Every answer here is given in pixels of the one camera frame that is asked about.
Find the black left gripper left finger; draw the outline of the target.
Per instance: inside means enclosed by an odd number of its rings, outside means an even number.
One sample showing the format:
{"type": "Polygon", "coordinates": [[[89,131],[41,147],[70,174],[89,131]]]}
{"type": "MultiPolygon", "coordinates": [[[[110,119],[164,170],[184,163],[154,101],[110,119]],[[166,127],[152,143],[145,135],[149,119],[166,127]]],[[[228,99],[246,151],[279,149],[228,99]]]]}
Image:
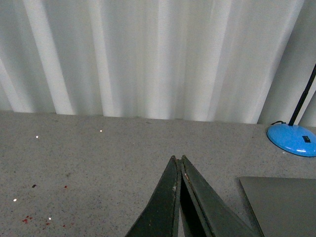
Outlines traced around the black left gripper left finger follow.
{"type": "Polygon", "coordinates": [[[178,236],[181,168],[172,156],[140,216],[126,234],[128,237],[178,236]]]}

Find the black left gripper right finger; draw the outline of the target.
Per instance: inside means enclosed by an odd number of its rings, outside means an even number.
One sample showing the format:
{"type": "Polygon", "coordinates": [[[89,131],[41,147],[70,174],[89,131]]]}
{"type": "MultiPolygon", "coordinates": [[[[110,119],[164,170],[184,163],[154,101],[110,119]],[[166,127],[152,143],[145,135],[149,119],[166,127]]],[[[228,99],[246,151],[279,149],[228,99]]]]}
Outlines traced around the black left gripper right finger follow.
{"type": "Polygon", "coordinates": [[[261,237],[219,197],[187,159],[181,158],[181,215],[186,237],[261,237]]]}

